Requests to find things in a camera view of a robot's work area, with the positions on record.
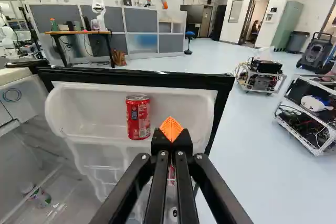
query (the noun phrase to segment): table leg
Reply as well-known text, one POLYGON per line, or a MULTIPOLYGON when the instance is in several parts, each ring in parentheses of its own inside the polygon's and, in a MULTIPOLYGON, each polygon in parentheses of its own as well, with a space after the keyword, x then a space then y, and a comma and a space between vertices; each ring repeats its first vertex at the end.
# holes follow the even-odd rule
POLYGON ((111 50, 111 46, 110 46, 109 36, 110 36, 109 34, 104 34, 107 49, 109 51, 109 56, 110 56, 110 60, 111 60, 111 67, 115 68, 116 65, 114 64, 114 61, 113 61, 113 55, 112 55, 112 50, 111 50))
POLYGON ((59 55, 61 56, 62 62, 64 64, 65 67, 70 67, 70 65, 68 65, 66 57, 63 53, 63 48, 61 46, 61 44, 59 43, 59 36, 52 36, 55 39, 55 43, 56 43, 56 47, 58 50, 59 55))

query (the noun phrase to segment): blue stool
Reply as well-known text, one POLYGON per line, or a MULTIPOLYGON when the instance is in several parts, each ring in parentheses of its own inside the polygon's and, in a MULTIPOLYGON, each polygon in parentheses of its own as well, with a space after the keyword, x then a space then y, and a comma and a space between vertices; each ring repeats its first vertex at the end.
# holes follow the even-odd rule
POLYGON ((190 39, 195 37, 195 33, 193 31, 187 31, 185 36, 188 38, 188 49, 184 51, 186 55, 191 55, 193 52, 189 50, 190 39))

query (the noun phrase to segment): red soda can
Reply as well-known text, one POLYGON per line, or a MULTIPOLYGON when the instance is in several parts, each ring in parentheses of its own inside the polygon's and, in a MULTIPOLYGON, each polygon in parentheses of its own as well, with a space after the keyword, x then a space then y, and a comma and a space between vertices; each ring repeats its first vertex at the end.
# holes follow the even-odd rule
POLYGON ((127 133, 132 140, 143 140, 151 135, 150 101, 145 94, 126 97, 127 133))

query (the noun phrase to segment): trash can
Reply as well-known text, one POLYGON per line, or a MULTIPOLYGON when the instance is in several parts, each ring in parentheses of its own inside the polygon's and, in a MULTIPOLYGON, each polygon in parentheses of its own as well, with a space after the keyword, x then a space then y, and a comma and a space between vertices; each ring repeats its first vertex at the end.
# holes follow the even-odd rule
POLYGON ((286 52, 297 54, 301 51, 303 44, 309 37, 309 32, 306 31, 292 31, 286 45, 286 52))

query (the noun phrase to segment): wooden table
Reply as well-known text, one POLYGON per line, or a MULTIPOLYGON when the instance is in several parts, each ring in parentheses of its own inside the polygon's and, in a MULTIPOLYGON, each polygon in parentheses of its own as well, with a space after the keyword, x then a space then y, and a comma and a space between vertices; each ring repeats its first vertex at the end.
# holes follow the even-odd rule
POLYGON ((56 47, 58 49, 58 53, 61 56, 62 62, 65 67, 71 67, 71 64, 68 64, 66 57, 64 55, 62 46, 59 42, 59 37, 61 36, 69 36, 69 35, 76 35, 76 34, 99 34, 102 35, 105 38, 106 45, 108 48, 110 60, 111 60, 111 67, 115 68, 115 64, 113 61, 113 56, 112 56, 112 51, 111 51, 111 46, 110 46, 110 41, 109 41, 109 36, 111 36, 112 32, 110 31, 46 31, 45 34, 51 35, 52 38, 54 38, 56 47))

